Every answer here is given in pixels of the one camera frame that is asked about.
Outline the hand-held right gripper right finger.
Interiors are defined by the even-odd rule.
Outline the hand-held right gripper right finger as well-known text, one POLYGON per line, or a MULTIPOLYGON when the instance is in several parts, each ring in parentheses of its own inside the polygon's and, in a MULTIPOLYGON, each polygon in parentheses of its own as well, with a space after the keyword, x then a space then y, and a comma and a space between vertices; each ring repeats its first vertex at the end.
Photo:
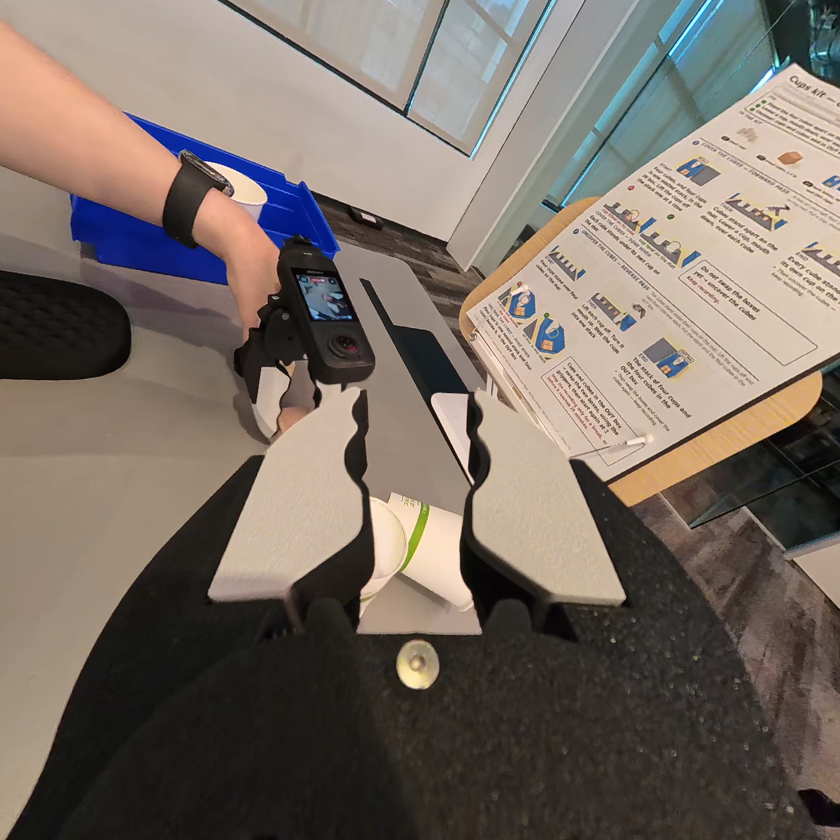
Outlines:
POLYGON ((470 554, 549 604, 621 606, 626 594, 564 452, 486 392, 468 399, 470 554))

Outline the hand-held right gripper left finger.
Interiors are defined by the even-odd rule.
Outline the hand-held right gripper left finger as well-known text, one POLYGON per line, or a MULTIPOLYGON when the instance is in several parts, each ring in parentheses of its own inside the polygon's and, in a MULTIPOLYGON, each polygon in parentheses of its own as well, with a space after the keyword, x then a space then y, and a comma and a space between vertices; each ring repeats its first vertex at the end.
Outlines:
POLYGON ((213 602, 360 597, 374 568, 367 396, 356 386, 331 395, 269 446, 209 585, 213 602))

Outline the white paper cup green stripe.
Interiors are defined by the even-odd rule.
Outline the white paper cup green stripe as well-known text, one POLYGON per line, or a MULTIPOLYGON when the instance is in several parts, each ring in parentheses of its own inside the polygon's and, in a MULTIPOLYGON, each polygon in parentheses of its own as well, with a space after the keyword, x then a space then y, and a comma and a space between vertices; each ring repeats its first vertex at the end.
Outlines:
POLYGON ((388 508, 407 538, 399 573, 466 612, 474 602, 460 571, 462 516, 393 492, 388 508))
POLYGON ((408 537, 399 517, 383 500, 371 497, 374 538, 374 570, 360 593, 360 615, 402 568, 407 556, 408 537))
POLYGON ((230 197, 256 221, 268 204, 266 189, 248 175, 228 165, 214 161, 207 165, 220 174, 231 186, 230 197))

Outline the blue plastic bin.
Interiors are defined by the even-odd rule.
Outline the blue plastic bin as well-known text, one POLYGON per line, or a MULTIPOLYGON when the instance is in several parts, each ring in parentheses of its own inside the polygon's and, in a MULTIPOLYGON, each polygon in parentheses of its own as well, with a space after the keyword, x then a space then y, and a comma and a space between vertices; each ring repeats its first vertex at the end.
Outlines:
MULTIPOLYGON (((206 163, 227 165, 263 186, 268 201, 260 213, 259 225, 278 247, 293 235, 302 235, 330 258, 340 251, 305 182, 289 182, 281 172, 267 166, 132 114, 129 117, 170 152, 189 150, 206 163)), ((70 203, 70 234, 75 241, 93 247, 99 263, 227 284, 224 262, 206 249, 186 248, 161 227, 87 199, 72 195, 70 203)))

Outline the person's left forearm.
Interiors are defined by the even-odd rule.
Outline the person's left forearm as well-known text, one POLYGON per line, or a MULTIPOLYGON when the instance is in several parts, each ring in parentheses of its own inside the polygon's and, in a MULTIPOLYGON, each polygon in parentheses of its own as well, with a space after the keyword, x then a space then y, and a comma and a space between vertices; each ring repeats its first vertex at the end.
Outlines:
POLYGON ((6 22, 1 164, 158 226, 181 168, 172 152, 6 22))

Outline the person's left hand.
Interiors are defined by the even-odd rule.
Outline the person's left hand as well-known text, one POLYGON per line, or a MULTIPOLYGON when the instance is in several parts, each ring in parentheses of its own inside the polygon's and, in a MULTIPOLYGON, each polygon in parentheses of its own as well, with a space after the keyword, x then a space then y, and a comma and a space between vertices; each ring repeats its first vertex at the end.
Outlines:
POLYGON ((214 188, 199 206, 192 237, 224 262, 247 341, 250 330, 259 326, 258 311, 280 288, 278 247, 243 207, 214 188))

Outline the white plastic lid tray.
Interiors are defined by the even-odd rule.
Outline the white plastic lid tray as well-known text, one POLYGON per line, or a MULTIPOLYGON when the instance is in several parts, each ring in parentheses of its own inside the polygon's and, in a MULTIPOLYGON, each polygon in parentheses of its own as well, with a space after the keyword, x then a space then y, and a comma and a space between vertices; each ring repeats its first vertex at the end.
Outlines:
POLYGON ((470 485, 469 472, 470 441, 467 433, 468 393, 436 392, 430 398, 430 405, 452 453, 470 485))

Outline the white sheet pin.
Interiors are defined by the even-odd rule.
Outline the white sheet pin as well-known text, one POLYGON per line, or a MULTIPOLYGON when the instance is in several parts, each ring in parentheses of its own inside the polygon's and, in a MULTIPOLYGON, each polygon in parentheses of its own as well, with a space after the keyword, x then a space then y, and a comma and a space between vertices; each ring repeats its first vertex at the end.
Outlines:
POLYGON ((653 443, 653 437, 651 434, 646 434, 642 436, 636 436, 632 438, 627 438, 619 442, 603 445, 597 448, 589 449, 584 452, 570 455, 571 459, 579 459, 588 455, 598 455, 600 453, 610 452, 612 450, 618 450, 619 448, 627 448, 627 447, 638 447, 638 446, 646 446, 653 443))

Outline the black wrist watch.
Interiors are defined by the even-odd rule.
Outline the black wrist watch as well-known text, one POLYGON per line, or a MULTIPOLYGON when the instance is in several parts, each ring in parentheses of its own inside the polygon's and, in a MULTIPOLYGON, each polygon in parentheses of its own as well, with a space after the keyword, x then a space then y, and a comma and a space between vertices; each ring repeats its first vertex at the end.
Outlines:
POLYGON ((181 167, 164 201, 162 227, 169 238, 195 249, 193 227, 206 195, 216 190, 231 197, 235 189, 220 165, 206 163, 189 150, 180 150, 177 157, 181 167))

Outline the light wooden stand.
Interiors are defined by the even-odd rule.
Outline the light wooden stand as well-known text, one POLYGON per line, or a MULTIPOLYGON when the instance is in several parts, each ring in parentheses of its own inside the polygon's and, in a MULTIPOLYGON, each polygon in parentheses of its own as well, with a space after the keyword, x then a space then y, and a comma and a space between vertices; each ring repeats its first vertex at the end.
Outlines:
MULTIPOLYGON (((475 327, 468 316, 469 310, 506 285, 560 232, 598 200, 598 197, 589 197, 562 209, 468 294, 458 315, 458 325, 466 340, 475 327)), ((810 373, 668 453, 635 468, 625 477, 613 480, 609 487, 623 503, 631 507, 803 419, 818 401, 822 389, 822 373, 810 373)))

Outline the printed instruction sheet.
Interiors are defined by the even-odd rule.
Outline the printed instruction sheet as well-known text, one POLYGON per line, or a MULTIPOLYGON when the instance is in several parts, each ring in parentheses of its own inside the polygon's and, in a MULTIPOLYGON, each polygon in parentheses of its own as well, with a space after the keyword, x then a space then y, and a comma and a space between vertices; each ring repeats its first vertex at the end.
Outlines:
POLYGON ((617 186, 469 310, 500 389, 623 478, 838 360, 838 87, 798 66, 617 186))

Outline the large white-framed window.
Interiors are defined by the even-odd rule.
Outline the large white-framed window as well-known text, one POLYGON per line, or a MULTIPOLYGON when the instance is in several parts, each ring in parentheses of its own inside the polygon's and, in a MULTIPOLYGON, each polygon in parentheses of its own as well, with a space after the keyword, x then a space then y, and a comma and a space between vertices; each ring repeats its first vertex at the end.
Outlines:
POLYGON ((387 108, 472 155, 554 1, 226 1, 387 108))

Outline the narrow glass window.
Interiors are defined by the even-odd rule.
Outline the narrow glass window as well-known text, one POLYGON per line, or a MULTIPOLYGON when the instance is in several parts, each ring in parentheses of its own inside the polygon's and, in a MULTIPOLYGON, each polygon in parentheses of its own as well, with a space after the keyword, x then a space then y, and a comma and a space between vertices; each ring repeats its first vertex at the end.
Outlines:
POLYGON ((541 209, 604 194, 791 64, 838 84, 838 2, 680 2, 541 209))

